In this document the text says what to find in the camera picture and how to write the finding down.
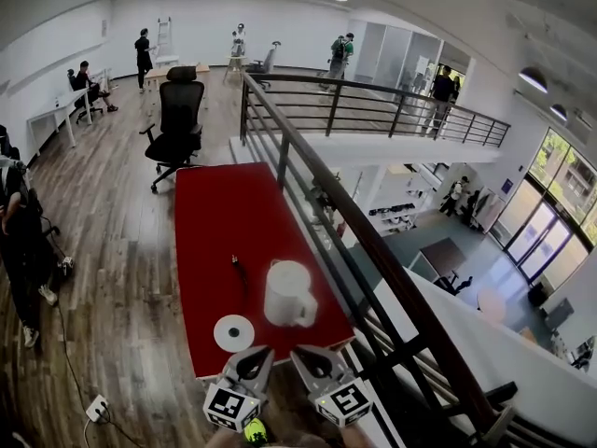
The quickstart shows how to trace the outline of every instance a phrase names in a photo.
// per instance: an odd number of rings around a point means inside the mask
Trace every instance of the white mug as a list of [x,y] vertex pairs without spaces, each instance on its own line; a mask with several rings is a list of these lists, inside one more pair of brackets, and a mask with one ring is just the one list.
[[310,292],[311,275],[293,260],[275,260],[268,271],[264,313],[278,327],[310,327],[317,315],[317,300]]

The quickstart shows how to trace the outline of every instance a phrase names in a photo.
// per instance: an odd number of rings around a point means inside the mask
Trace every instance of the ceiling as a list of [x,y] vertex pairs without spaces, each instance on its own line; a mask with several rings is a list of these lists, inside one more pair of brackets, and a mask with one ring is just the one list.
[[[527,64],[548,78],[548,95],[521,85],[525,95],[544,108],[561,103],[569,114],[579,108],[597,118],[597,0],[496,2],[507,26],[523,36]],[[586,140],[586,127],[576,131]]]
[[[0,0],[0,49],[90,1]],[[548,76],[550,92],[543,97],[535,91],[529,98],[547,108],[553,99],[562,100],[597,118],[597,0],[349,0],[347,6],[373,8],[418,25],[484,59],[511,81],[523,64],[536,65]]]

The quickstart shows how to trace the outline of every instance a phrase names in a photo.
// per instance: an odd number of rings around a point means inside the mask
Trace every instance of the electrical outlet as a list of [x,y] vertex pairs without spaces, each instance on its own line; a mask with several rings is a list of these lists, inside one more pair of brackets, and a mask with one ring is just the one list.
[[100,419],[100,415],[96,412],[96,410],[99,410],[102,416],[105,416],[105,413],[107,412],[107,407],[108,400],[102,397],[101,395],[98,395],[97,397],[95,397],[95,400],[89,406],[85,413],[93,423],[97,423],[97,421]]

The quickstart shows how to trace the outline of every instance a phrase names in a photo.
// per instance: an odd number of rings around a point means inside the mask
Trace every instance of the backpack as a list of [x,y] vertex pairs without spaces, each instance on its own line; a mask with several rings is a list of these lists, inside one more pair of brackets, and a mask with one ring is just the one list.
[[346,48],[346,42],[341,40],[336,49],[334,50],[334,60],[344,59],[344,49]]

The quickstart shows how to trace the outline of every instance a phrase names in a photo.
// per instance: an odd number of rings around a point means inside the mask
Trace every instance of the wooden table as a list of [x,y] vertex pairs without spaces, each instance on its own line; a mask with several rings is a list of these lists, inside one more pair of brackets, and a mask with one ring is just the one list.
[[455,271],[466,261],[463,252],[450,237],[419,250],[419,253],[410,263],[409,269],[412,269],[419,259],[424,259],[436,273],[431,282],[436,282],[442,275]]
[[482,288],[477,293],[477,305],[493,322],[501,322],[506,317],[506,301],[502,294],[493,288]]
[[[149,70],[146,74],[146,83],[149,89],[151,89],[152,85],[155,85],[156,91],[160,90],[160,85],[167,81],[166,75],[171,68],[174,68],[179,65],[174,66],[163,66],[162,68],[153,68]],[[197,70],[197,79],[205,85],[205,92],[203,93],[203,107],[205,109],[209,109],[209,76],[210,76],[210,69],[207,64],[198,64],[196,67]]]
[[[219,374],[232,355],[213,335],[225,315],[247,318],[255,329],[253,346],[270,346],[277,361],[288,359],[300,343],[333,347],[354,337],[265,162],[179,170],[174,224],[180,299],[197,377]],[[246,273],[246,293],[233,255]],[[295,260],[309,270],[318,302],[312,326],[277,327],[264,315],[266,275],[275,259]]]

